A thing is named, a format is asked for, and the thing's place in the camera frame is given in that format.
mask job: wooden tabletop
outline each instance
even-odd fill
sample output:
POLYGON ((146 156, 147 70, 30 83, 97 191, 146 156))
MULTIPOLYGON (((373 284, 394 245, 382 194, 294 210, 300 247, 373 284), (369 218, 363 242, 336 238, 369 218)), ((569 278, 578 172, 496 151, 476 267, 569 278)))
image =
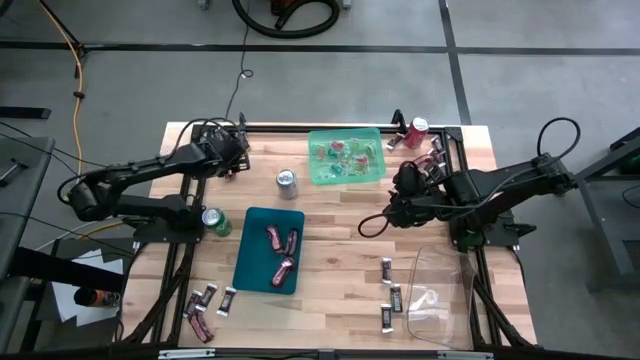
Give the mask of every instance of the wooden tabletop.
MULTIPOLYGON (((162 152, 174 146, 184 123, 169 123, 162 152)), ((463 126, 469 168, 496 167, 489 131, 485 126, 463 126)), ((383 135, 383 143, 389 136, 383 135)), ((358 223, 379 213, 388 204, 391 178, 404 160, 412 160, 430 148, 399 146, 385 151, 387 173, 377 183, 313 185, 309 178, 307 134, 249 134, 251 170, 236 179, 210 179, 204 204, 224 210, 233 232, 218 238, 207 232, 197 245, 189 293, 204 291, 208 282, 220 289, 232 286, 234 266, 249 207, 296 209, 305 213, 298 286, 292 296, 239 291, 228 318, 216 315, 224 291, 211 301, 205 320, 215 334, 207 346, 222 348, 333 348, 333 349, 444 349, 441 344, 412 337, 403 316, 393 318, 394 332, 381 334, 380 304, 389 302, 389 288, 381 285, 383 257, 393 259, 393 281, 401 284, 405 307, 407 287, 418 250, 450 248, 445 223, 431 221, 419 228, 389 229, 375 239, 362 238, 358 223), (275 176, 283 168, 298 176, 300 196, 293 201, 278 196, 275 176)), ((179 192, 181 176, 153 182, 151 197, 179 192)), ((364 230, 373 232, 381 222, 364 230)), ((150 244, 135 262, 124 295, 125 335, 142 320, 160 289, 167 253, 166 244, 150 244)), ((506 249, 486 248, 494 299, 520 333, 535 343, 535 333, 518 263, 506 249)), ((164 336, 170 329, 174 300, 167 308, 164 336)), ((483 330, 486 317, 481 315, 483 330)), ((181 347, 202 347, 189 323, 182 324, 181 347)))

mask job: transparent plastic bin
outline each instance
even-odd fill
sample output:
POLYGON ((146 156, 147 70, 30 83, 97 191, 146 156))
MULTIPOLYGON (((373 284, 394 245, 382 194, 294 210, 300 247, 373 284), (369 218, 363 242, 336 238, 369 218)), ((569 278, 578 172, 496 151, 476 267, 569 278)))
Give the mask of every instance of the transparent plastic bin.
POLYGON ((406 325, 419 339, 468 350, 476 266, 467 254, 424 246, 418 252, 409 284, 406 325))
POLYGON ((308 143, 311 180, 316 185, 373 182, 387 171, 377 128, 312 131, 308 143), (334 150, 333 143, 342 148, 334 150))

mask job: wire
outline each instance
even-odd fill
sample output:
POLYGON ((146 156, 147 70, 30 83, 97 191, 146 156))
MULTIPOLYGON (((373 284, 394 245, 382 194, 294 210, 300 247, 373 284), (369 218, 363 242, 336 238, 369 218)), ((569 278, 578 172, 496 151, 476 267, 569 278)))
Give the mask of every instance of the wire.
POLYGON ((360 224, 358 224, 358 233, 360 234, 360 236, 362 236, 363 238, 367 238, 367 239, 371 239, 371 238, 380 236, 383 232, 385 232, 385 230, 387 230, 387 227, 389 226, 389 218, 387 218, 387 221, 384 223, 382 228, 378 232, 376 232, 374 234, 365 234, 365 233, 363 233, 362 232, 362 226, 365 223, 367 223, 367 222, 369 222, 369 221, 371 221, 373 219, 376 219, 376 218, 379 218, 379 217, 382 217, 382 216, 386 217, 387 215, 393 215, 395 213, 397 213, 397 211, 381 212, 380 214, 367 216, 366 218, 362 219, 362 221, 360 221, 360 224))
POLYGON ((78 137, 78 112, 80 111, 80 102, 84 97, 84 94, 82 93, 82 86, 83 86, 82 63, 80 62, 80 58, 78 58, 78 54, 76 53, 76 50, 71 44, 71 40, 69 40, 69 37, 67 36, 65 31, 62 29, 62 26, 60 26, 60 24, 58 23, 58 20, 56 20, 53 14, 51 14, 51 12, 49 12, 49 10, 42 3, 40 3, 40 6, 42 7, 42 10, 44 10, 44 12, 47 13, 47 16, 49 16, 49 19, 51 19, 53 24, 56 26, 56 28, 60 32, 60 35, 64 37, 64 41, 66 41, 67 45, 69 46, 69 50, 71 50, 71 54, 73 55, 73 58, 76 61, 76 66, 78 67, 78 91, 74 93, 74 96, 76 97, 76 105, 73 110, 73 135, 76 139, 76 147, 78 149, 78 175, 79 175, 82 173, 82 146, 80 146, 80 138, 78 137))
POLYGON ((516 250, 513 247, 509 247, 509 250, 511 251, 513 256, 516 258, 516 261, 518 262, 518 266, 520 266, 520 273, 522 274, 522 284, 526 288, 527 287, 527 280, 524 277, 524 266, 522 266, 522 261, 520 260, 520 255, 518 255, 518 253, 516 252, 516 250))
POLYGON ((51 240, 51 241, 48 241, 46 244, 44 244, 44 245, 41 245, 41 246, 37 247, 37 248, 35 249, 35 251, 40 251, 40 250, 42 250, 42 249, 46 248, 47 246, 49 246, 49 245, 53 244, 54 242, 56 242, 56 240, 60 240, 60 239, 62 239, 63 237, 65 237, 65 236, 67 236, 67 235, 71 234, 71 232, 73 232, 73 231, 78 231, 78 230, 80 230, 80 229, 84 229, 84 228, 86 228, 87 226, 91 226, 91 225, 93 225, 93 224, 97 224, 97 223, 99 223, 99 221, 92 221, 92 222, 90 222, 90 223, 86 223, 86 224, 82 224, 82 225, 80 225, 80 226, 77 226, 77 227, 75 227, 75 228, 71 229, 70 231, 67 231, 67 232, 63 233, 62 235, 58 236, 57 238, 55 238, 55 239, 53 239, 53 240, 51 240))
MULTIPOLYGON (((251 0, 247 3, 247 14, 251 11, 251 0)), ((242 39, 242 56, 240 57, 240 73, 238 73, 238 77, 236 78, 236 87, 231 94, 231 99, 229 99, 229 104, 227 104, 227 111, 224 114, 225 119, 229 119, 229 112, 231 111, 231 106, 233 105, 233 99, 236 97, 236 93, 240 88, 240 79, 246 79, 253 77, 253 70, 244 68, 244 57, 247 54, 246 45, 247 45, 247 36, 249 35, 249 25, 245 26, 244 30, 244 38, 242 39)))
MULTIPOLYGON (((17 128, 17 127, 15 127, 15 126, 11 126, 11 125, 9 125, 9 124, 7 124, 7 123, 5 123, 5 122, 0 121, 0 125, 5 126, 5 127, 8 127, 9 129, 11 129, 11 130, 13 130, 13 131, 19 132, 20 134, 22 134, 22 135, 24 135, 24 136, 26 136, 26 137, 33 137, 31 134, 29 134, 29 133, 27 133, 27 132, 24 132, 24 131, 22 131, 22 130, 20 130, 20 129, 18 129, 18 128, 17 128)), ((36 149, 36 150, 40 150, 40 151, 42 151, 42 152, 45 152, 45 153, 47 153, 47 154, 51 154, 50 152, 48 152, 48 151, 44 151, 43 149, 39 149, 39 148, 34 147, 34 146, 31 146, 31 147, 33 147, 33 148, 34 148, 34 149, 36 149)), ((82 161, 82 162, 83 162, 83 163, 85 163, 85 164, 95 165, 95 166, 100 166, 100 167, 107 167, 106 165, 102 165, 102 164, 95 163, 95 162, 92 162, 92 161, 88 161, 88 160, 80 159, 80 158, 78 158, 78 157, 76 157, 76 156, 74 156, 74 155, 69 154, 69 153, 68 153, 68 152, 66 152, 66 151, 63 151, 63 150, 58 149, 58 148, 57 148, 57 147, 55 147, 55 146, 53 147, 53 150, 54 150, 54 151, 57 151, 57 152, 59 152, 59 153, 61 153, 61 154, 63 154, 63 155, 66 155, 66 156, 68 156, 68 157, 70 157, 70 158, 72 158, 72 159, 74 159, 74 160, 82 161)))
POLYGON ((100 232, 100 231, 103 231, 103 230, 107 230, 107 229, 112 229, 112 228, 114 228, 114 227, 118 227, 118 226, 123 225, 123 224, 124 224, 124 223, 123 223, 122 221, 118 221, 118 222, 113 223, 113 224, 108 224, 108 225, 100 226, 100 227, 99 227, 99 228, 97 228, 97 229, 93 229, 93 230, 89 231, 88 233, 83 234, 82 236, 80 236, 80 237, 78 238, 78 240, 82 240, 82 239, 84 239, 84 238, 88 238, 90 235, 93 235, 93 234, 95 234, 95 233, 97 233, 97 232, 100 232))
POLYGON ((22 130, 18 129, 18 128, 17 128, 17 127, 15 127, 15 126, 11 126, 11 125, 7 124, 7 123, 6 123, 6 122, 4 122, 4 121, 0 121, 0 125, 2 125, 2 126, 4 126, 4 127, 8 127, 9 129, 11 129, 11 130, 13 130, 13 131, 15 131, 15 132, 19 132, 20 134, 22 134, 22 135, 24 135, 24 136, 26 136, 26 137, 33 137, 33 136, 31 136, 29 133, 26 133, 26 132, 24 132, 24 131, 22 131, 22 130))
MULTIPOLYGON (((12 215, 12 216, 21 217, 21 218, 23 218, 23 219, 30 219, 30 220, 33 220, 33 221, 35 221, 35 222, 39 222, 39 223, 41 223, 41 224, 44 224, 44 225, 50 226, 50 227, 52 227, 52 228, 56 228, 56 229, 58 229, 58 230, 67 231, 67 232, 68 232, 68 233, 70 233, 70 234, 83 235, 83 234, 77 233, 77 232, 75 232, 75 231, 73 231, 73 230, 69 230, 69 229, 63 228, 63 227, 61 227, 61 226, 58 226, 58 225, 52 224, 52 223, 50 223, 50 222, 47 222, 47 221, 44 221, 44 220, 40 220, 40 219, 38 219, 38 218, 34 218, 33 216, 27 216, 27 215, 18 214, 18 213, 13 213, 13 212, 7 212, 7 211, 0 211, 0 215, 12 215)), ((104 245, 104 246, 106 246, 106 247, 110 247, 110 248, 115 249, 115 250, 118 250, 118 251, 123 251, 122 249, 120 249, 120 248, 118 248, 118 247, 116 247, 116 246, 113 246, 113 245, 107 244, 107 243, 105 243, 105 242, 103 242, 103 241, 100 241, 100 240, 98 240, 98 239, 92 238, 92 237, 90 237, 90 236, 87 236, 87 238, 88 238, 89 240, 91 240, 91 241, 95 241, 95 242, 97 242, 98 244, 102 244, 102 245, 104 245)), ((124 254, 124 253, 121 253, 120 255, 125 256, 125 257, 131 257, 131 256, 129 256, 129 254, 124 254)))
POLYGON ((14 138, 14 137, 11 137, 11 136, 9 136, 9 135, 5 135, 5 134, 3 134, 3 133, 0 133, 0 136, 4 136, 4 137, 5 137, 5 138, 7 138, 7 139, 10 139, 10 140, 13 140, 13 141, 15 141, 15 142, 18 142, 18 143, 24 144, 24 145, 26 145, 26 146, 28 146, 28 147, 30 147, 30 148, 32 148, 32 149, 36 149, 36 150, 42 151, 42 152, 43 152, 43 153, 45 153, 45 154, 49 154, 49 155, 51 155, 51 157, 52 157, 52 158, 54 158, 54 159, 58 160, 62 165, 64 165, 67 169, 69 169, 69 171, 71 171, 71 172, 72 172, 72 173, 74 173, 74 174, 76 173, 76 172, 75 172, 75 171, 74 171, 74 170, 69 166, 69 164, 67 164, 64 160, 60 159, 56 154, 54 154, 54 153, 52 153, 52 152, 46 151, 46 150, 44 150, 44 149, 40 149, 40 148, 39 148, 39 147, 37 147, 37 146, 33 146, 33 145, 31 145, 31 144, 29 144, 29 143, 27 143, 27 142, 24 142, 24 141, 22 141, 22 140, 18 140, 18 139, 14 138))
POLYGON ((634 207, 636 209, 640 209, 640 205, 632 203, 631 200, 629 200, 629 198, 627 197, 627 193, 629 191, 633 191, 633 190, 636 190, 638 188, 640 188, 640 185, 635 185, 635 186, 632 186, 632 187, 630 187, 630 188, 628 188, 628 189, 626 189, 625 191, 622 192, 622 200, 624 200, 624 202, 626 202, 627 205, 629 205, 631 207, 634 207))
POLYGON ((558 117, 558 118, 555 118, 555 119, 551 119, 551 120, 547 121, 546 124, 544 124, 542 129, 540 129, 540 133, 538 133, 538 141, 536 143, 536 153, 538 154, 538 156, 542 155, 542 153, 540 151, 540 147, 542 146, 542 137, 544 136, 544 132, 547 130, 549 125, 551 125, 553 123, 556 123, 558 121, 566 121, 566 122, 571 123, 573 125, 573 127, 576 129, 576 137, 573 140, 573 144, 571 144, 571 146, 569 146, 567 148, 567 150, 563 151, 560 155, 553 157, 554 161, 558 161, 558 160, 562 159, 563 157, 565 157, 565 155, 567 155, 568 153, 573 151, 573 149, 575 149, 575 147, 578 145, 578 142, 580 142, 580 137, 582 136, 582 131, 580 130, 580 125, 578 125, 578 123, 575 120, 569 119, 569 118, 566 118, 566 117, 558 117))
MULTIPOLYGON (((27 143, 27 142, 24 142, 24 141, 22 141, 22 140, 20 140, 20 139, 18 139, 18 138, 15 138, 15 137, 13 137, 13 136, 9 136, 9 135, 4 134, 4 133, 0 133, 0 136, 4 136, 4 137, 5 137, 5 138, 7 138, 7 139, 10 139, 10 140, 13 140, 13 141, 15 141, 15 142, 18 142, 18 143, 24 144, 24 145, 26 145, 26 146, 28 146, 28 147, 30 147, 30 148, 32 148, 32 149, 34 149, 34 150, 38 150, 38 151, 41 151, 41 152, 43 152, 43 153, 45 153, 45 154, 49 154, 49 155, 51 155, 53 158, 55 158, 56 160, 58 160, 58 161, 62 162, 63 164, 65 164, 65 165, 67 166, 67 168, 69 168, 69 166, 67 165, 67 163, 66 163, 66 162, 64 162, 63 160, 61 160, 61 159, 60 159, 56 154, 54 154, 53 152, 46 151, 46 150, 41 149, 41 148, 39 148, 39 147, 37 147, 37 146, 33 146, 33 145, 31 145, 31 144, 29 144, 29 143, 27 143)), ((59 152, 59 153, 61 153, 61 154, 65 155, 65 156, 68 156, 68 157, 70 157, 70 158, 72 158, 72 159, 75 159, 75 160, 81 161, 81 162, 83 162, 83 163, 85 163, 85 164, 95 165, 95 166, 99 166, 99 167, 103 167, 103 168, 105 168, 105 167, 106 167, 105 165, 102 165, 102 164, 99 164, 99 163, 95 163, 95 162, 88 161, 88 160, 82 160, 82 159, 80 159, 80 158, 78 158, 78 157, 76 157, 76 156, 74 156, 74 155, 69 154, 69 153, 68 153, 68 152, 66 152, 66 151, 63 151, 63 150, 58 149, 57 147, 54 147, 54 148, 53 148, 53 151, 57 151, 57 152, 59 152)))

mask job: gray floor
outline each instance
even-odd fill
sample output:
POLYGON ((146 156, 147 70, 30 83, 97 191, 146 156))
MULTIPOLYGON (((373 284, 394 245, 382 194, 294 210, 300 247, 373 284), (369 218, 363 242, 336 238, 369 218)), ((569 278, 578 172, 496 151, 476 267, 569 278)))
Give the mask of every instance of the gray floor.
MULTIPOLYGON (((35 1, 16 3, 8 18, 0 19, 0 38, 60 40, 35 1)), ((214 0, 208 12, 176 0, 50 3, 86 41, 239 44, 244 32, 228 1, 214 0)), ((253 3, 256 18, 273 21, 265 1, 253 3)), ((459 46, 640 46, 635 0, 451 0, 449 9, 459 46)), ((291 26, 325 15, 312 4, 291 26)), ((250 33, 248 43, 283 42, 250 33)), ((445 40, 437 0, 354 0, 334 29, 285 43, 443 46, 445 40)), ((85 158, 110 163, 150 157, 167 121, 222 116, 239 60, 240 53, 92 53, 79 129, 85 158)), ((640 57, 461 56, 460 63, 471 120, 490 127, 499 165, 533 157, 540 127, 556 116, 582 125, 582 142, 564 160, 576 172, 639 124, 640 57)), ((435 124, 460 123, 447 55, 248 53, 245 65, 255 76, 241 82, 231 113, 243 111, 250 121, 388 122, 401 108, 435 124)), ((0 103, 53 110, 46 122, 8 122, 33 135, 53 136, 58 147, 75 152, 72 74, 68 52, 1 50, 0 103)), ((561 151, 571 142, 571 131, 559 125, 548 133, 545 148, 561 151)), ((34 216, 66 227, 79 224, 54 195, 68 175, 52 163, 34 216)), ((133 191, 145 194, 148 186, 133 191)), ((601 253, 579 194, 533 199, 515 213, 538 225, 523 239, 521 256, 540 344, 640 357, 640 298, 592 296, 584 287, 599 271, 601 253)), ((23 244, 35 247, 56 235, 30 224, 23 244)), ((69 326, 50 331, 73 334, 69 326)), ((104 341, 80 333, 85 337, 76 343, 104 341)), ((45 340, 43 346, 61 345, 45 340)))

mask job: black hose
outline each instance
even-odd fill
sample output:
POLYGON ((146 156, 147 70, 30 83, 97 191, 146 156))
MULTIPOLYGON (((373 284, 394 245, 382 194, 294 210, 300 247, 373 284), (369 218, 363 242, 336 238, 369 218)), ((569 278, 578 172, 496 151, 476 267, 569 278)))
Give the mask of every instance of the black hose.
POLYGON ((282 15, 278 17, 278 21, 276 22, 275 29, 268 28, 266 26, 260 25, 256 21, 254 21, 249 14, 244 10, 240 0, 232 0, 233 8, 236 9, 236 13, 240 16, 240 19, 244 21, 247 26, 251 29, 257 31, 258 33, 276 38, 276 39, 302 39, 310 36, 318 35, 329 30, 335 23, 338 21, 338 17, 340 16, 340 5, 336 0, 295 0, 291 2, 282 12, 282 15), (322 24, 310 27, 308 29, 302 30, 282 30, 282 27, 287 23, 289 17, 293 15, 293 13, 298 10, 300 6, 312 3, 319 2, 326 4, 331 8, 331 16, 323 22, 322 24))

